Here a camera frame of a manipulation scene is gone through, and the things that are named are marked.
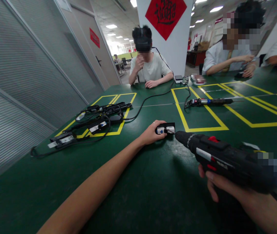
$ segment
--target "white pillar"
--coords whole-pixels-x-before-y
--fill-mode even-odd
[[[150,2],[151,0],[137,0],[140,26],[147,25],[150,27],[152,32],[152,46],[158,48],[160,54],[164,56],[169,67],[173,70],[174,75],[184,76],[193,0],[184,0],[187,8],[167,40],[158,33],[155,27],[145,17]],[[153,0],[152,2],[160,3],[161,1]]]

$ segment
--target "desk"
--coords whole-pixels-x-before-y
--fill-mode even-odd
[[[232,90],[246,97],[266,96],[242,98],[244,102],[230,104],[231,109],[194,107],[184,111],[188,92],[183,85],[174,84],[174,95],[171,92],[148,99],[138,117],[122,126],[120,134],[106,136],[94,144],[71,146],[42,159],[26,155],[0,176],[0,233],[37,232],[88,176],[155,119],[175,122],[176,130],[216,136],[234,147],[242,141],[256,144],[261,150],[274,152],[277,158],[277,95],[272,95],[277,94],[277,71],[258,68],[254,77],[244,83],[235,80],[235,74],[208,77],[203,87],[190,85],[191,98],[232,97]],[[145,89],[139,83],[115,85],[96,104],[112,100],[130,102],[134,98],[134,108],[128,112],[130,118],[146,97],[165,92],[170,84],[153,89]],[[231,93],[223,90],[226,87]],[[114,125],[111,131],[119,129]],[[38,152],[48,151],[48,139],[37,147]],[[216,205],[206,180],[199,177],[197,166],[189,150],[173,137],[146,146],[129,164],[82,233],[217,233]]]
[[[121,71],[121,74],[119,74],[120,77],[126,73],[123,61],[115,63],[115,66],[119,66],[119,68],[120,68],[120,71]]]
[[[199,66],[204,63],[204,59],[206,58],[206,50],[205,51],[188,51],[186,62]]]

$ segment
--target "finger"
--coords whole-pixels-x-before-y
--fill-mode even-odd
[[[209,190],[209,192],[210,192],[210,194],[211,194],[212,200],[213,200],[214,202],[219,202],[219,197],[217,196],[217,193],[216,193],[216,191],[214,190],[214,185],[213,185],[213,183],[212,183],[211,180],[208,180],[207,186],[208,186],[208,190]]]
[[[201,178],[204,178],[206,176],[201,164],[199,164],[199,166],[198,166],[198,171],[199,171],[199,175]]]
[[[166,133],[162,133],[162,134],[156,134],[156,140],[161,140],[161,139],[164,139],[168,134]]]
[[[206,176],[211,180],[217,187],[233,195],[238,201],[242,201],[245,197],[246,191],[229,181],[227,178],[207,171]]]

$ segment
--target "red diamond sign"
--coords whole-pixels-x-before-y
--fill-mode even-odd
[[[167,40],[186,8],[183,0],[151,0],[145,17]]]

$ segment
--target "chinese character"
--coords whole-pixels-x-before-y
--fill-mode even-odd
[[[175,17],[176,4],[171,0],[161,0],[160,6],[156,3],[157,10],[155,15],[158,17],[158,23],[173,24]]]

